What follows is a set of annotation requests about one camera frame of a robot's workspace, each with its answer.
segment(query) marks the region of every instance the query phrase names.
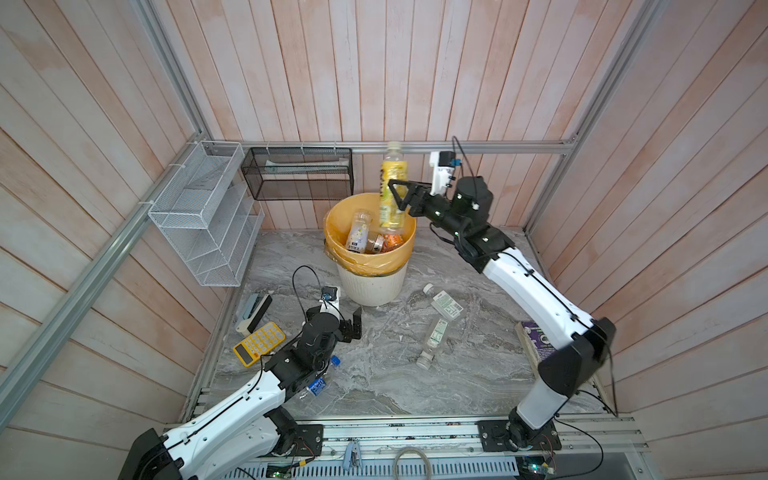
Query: robotic arm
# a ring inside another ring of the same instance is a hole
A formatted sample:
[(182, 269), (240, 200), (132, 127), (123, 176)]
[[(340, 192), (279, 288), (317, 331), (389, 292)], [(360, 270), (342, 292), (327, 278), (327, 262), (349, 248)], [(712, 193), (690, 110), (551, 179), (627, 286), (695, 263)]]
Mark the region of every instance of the robotic arm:
[(249, 458), (298, 449), (299, 427), (281, 405), (325, 373), (338, 342), (362, 334), (362, 309), (345, 320), (337, 291), (324, 287), (322, 302), (307, 310), (301, 333), (235, 393), (161, 437), (153, 429), (140, 435), (119, 479), (219, 478)]
[(452, 200), (444, 196), (455, 165), (452, 151), (432, 152), (432, 184), (390, 180), (400, 210), (427, 217), (448, 232), (458, 254), (497, 283), (541, 327), (556, 352), (538, 366), (533, 389), (509, 414), (509, 448), (532, 445), (533, 438), (576, 389), (603, 365), (616, 328), (606, 318), (593, 319), (531, 267), (515, 243), (488, 223), (493, 194), (482, 177), (462, 177)]

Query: white wire basket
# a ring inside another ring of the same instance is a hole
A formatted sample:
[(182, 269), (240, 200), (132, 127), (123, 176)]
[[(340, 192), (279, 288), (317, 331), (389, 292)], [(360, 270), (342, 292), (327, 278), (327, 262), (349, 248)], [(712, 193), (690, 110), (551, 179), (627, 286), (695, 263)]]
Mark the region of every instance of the white wire basket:
[(243, 161), (232, 142), (200, 142), (150, 210), (150, 218), (203, 286), (239, 286), (264, 212), (251, 215)]
[(244, 158), (237, 142), (199, 142), (152, 205), (150, 218), (161, 228), (208, 228)]

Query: white cable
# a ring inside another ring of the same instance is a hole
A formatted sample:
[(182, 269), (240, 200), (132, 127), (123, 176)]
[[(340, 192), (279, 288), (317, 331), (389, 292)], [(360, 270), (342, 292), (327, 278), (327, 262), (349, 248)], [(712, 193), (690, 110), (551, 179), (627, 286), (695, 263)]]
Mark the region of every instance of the white cable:
[(397, 475), (397, 462), (399, 462), (400, 457), (402, 457), (406, 453), (415, 453), (422, 458), (422, 460), (424, 461), (424, 468), (427, 474), (426, 480), (432, 480), (432, 465), (429, 463), (429, 458), (427, 458), (427, 455), (424, 452), (422, 452), (419, 449), (414, 449), (413, 447), (406, 447), (397, 453), (397, 456), (395, 457), (395, 466), (392, 467), (395, 474), (395, 480), (400, 480), (400, 477)]

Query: yellow drink bottle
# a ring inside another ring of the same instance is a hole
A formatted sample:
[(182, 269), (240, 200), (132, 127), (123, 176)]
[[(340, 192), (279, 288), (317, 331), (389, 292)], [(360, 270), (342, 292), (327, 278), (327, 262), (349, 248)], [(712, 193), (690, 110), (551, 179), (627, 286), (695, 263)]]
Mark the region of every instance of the yellow drink bottle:
[[(402, 147), (398, 141), (387, 144), (387, 153), (382, 162), (379, 226), (384, 232), (399, 233), (406, 224), (406, 212), (397, 207), (389, 189), (389, 181), (392, 179), (408, 180), (408, 162), (402, 159)], [(401, 198), (406, 195), (405, 186), (399, 185), (396, 189)]]

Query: yellow plastic bag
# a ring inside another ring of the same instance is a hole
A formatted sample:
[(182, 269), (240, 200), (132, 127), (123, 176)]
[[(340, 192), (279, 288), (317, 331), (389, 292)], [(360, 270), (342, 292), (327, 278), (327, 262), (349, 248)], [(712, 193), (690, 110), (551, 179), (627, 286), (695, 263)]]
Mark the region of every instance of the yellow plastic bag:
[[(325, 235), (326, 253), (338, 264), (360, 276), (385, 276), (396, 272), (406, 264), (413, 251), (416, 219), (406, 216), (406, 225), (402, 238), (406, 241), (391, 252), (368, 255), (350, 252), (345, 248), (346, 237), (352, 228), (352, 218), (356, 211), (367, 210), (373, 218), (378, 218), (379, 194), (358, 194), (347, 197), (337, 203), (326, 215)], [(374, 220), (372, 230), (378, 230)]]

